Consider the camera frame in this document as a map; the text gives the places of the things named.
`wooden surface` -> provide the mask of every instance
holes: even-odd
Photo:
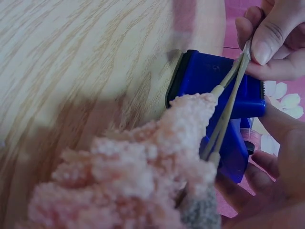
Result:
[[[223,0],[0,0],[0,228],[65,147],[158,118],[179,54],[222,53]]]

